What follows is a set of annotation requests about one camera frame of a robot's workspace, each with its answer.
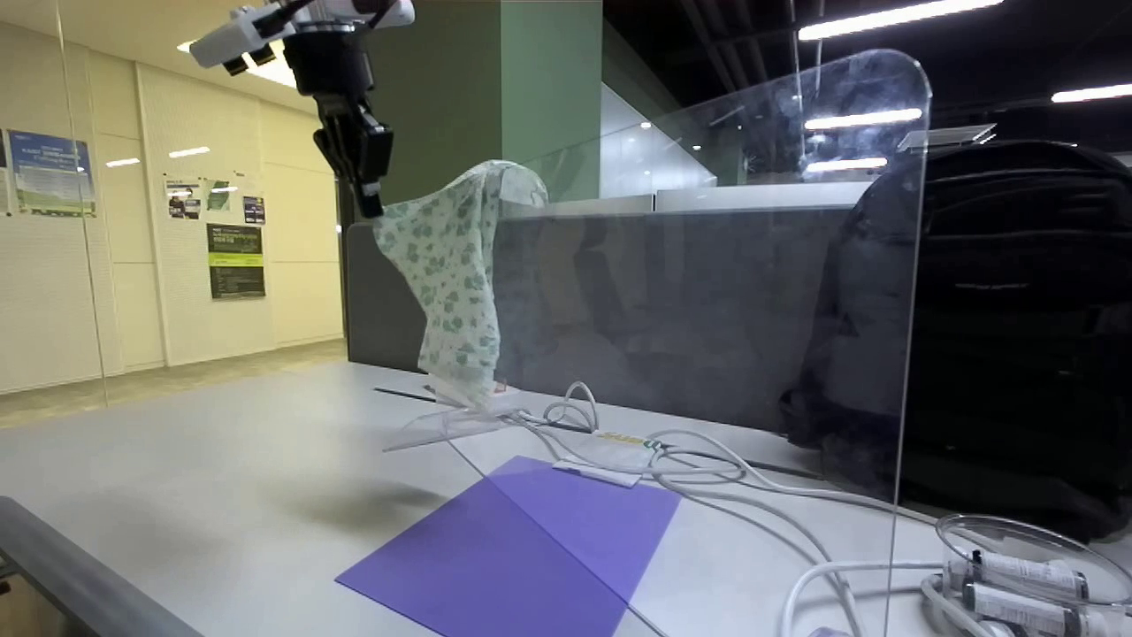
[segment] ceiling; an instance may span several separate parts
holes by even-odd
[[[0,23],[142,59],[182,79],[313,115],[292,90],[201,72],[176,44],[215,26],[242,0],[0,0]],[[609,26],[680,103],[814,69],[860,48],[905,48],[936,83],[939,125],[997,119],[1003,133],[1076,139],[1132,150],[1132,103],[1051,107],[1054,90],[1132,83],[1132,0],[1006,0],[1006,6],[905,26],[826,48],[796,28],[914,0],[607,0]]]
[[[1132,150],[1132,103],[1051,107],[1059,90],[1132,83],[1130,0],[1006,0],[826,48],[796,44],[801,26],[898,2],[918,0],[607,0],[607,18],[684,107],[819,59],[904,48],[936,86],[939,125],[993,119],[1013,139]]]
[[[149,69],[246,93],[288,111],[314,115],[313,103],[293,90],[201,72],[190,56],[176,54],[182,44],[221,28],[236,2],[242,0],[0,0],[0,23],[52,40],[61,34],[65,44],[80,44],[121,59],[142,59]]]

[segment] wall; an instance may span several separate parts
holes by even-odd
[[[684,111],[664,90],[664,83],[638,56],[638,48],[613,26],[607,26],[602,31],[602,83],[650,119]]]
[[[0,126],[82,139],[96,221],[0,216],[0,394],[339,340],[333,173],[314,116],[0,26]],[[210,144],[210,155],[170,161]],[[267,195],[267,300],[212,300],[205,222],[166,178]]]
[[[713,188],[697,144],[680,144],[662,125],[602,90],[602,198]]]
[[[602,0],[419,0],[374,31],[372,103],[398,131],[387,198],[419,198],[483,161],[580,144],[556,195],[597,195]]]

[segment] table surface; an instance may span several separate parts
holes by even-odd
[[[337,577],[470,487],[479,470],[545,450],[508,428],[459,439],[459,452],[447,444],[381,452],[390,432],[438,407],[380,391],[421,385],[407,372],[326,366],[12,428],[0,432],[0,494],[210,637],[429,632]],[[766,432],[621,407],[602,407],[602,428],[697,428],[754,459],[811,467],[807,452]],[[844,503],[761,498],[801,517],[834,560],[946,560],[936,532],[911,520]],[[684,503],[633,611],[673,637],[774,632],[786,590],[804,569],[772,536]],[[865,595],[888,586],[884,577],[854,585]],[[884,622],[904,637],[930,632],[918,595],[891,605],[866,598],[865,622],[866,632],[884,632]],[[648,632],[642,625],[625,615],[621,632]],[[796,625],[845,625],[826,585],[811,586]]]

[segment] purple square mat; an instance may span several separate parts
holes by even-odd
[[[339,585],[447,637],[607,637],[675,503],[511,459]]]

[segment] patterned cloth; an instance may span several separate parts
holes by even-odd
[[[495,391],[500,317],[493,253],[504,203],[545,204],[539,173],[479,162],[434,195],[387,204],[374,242],[426,308],[419,366],[447,399],[485,407]]]

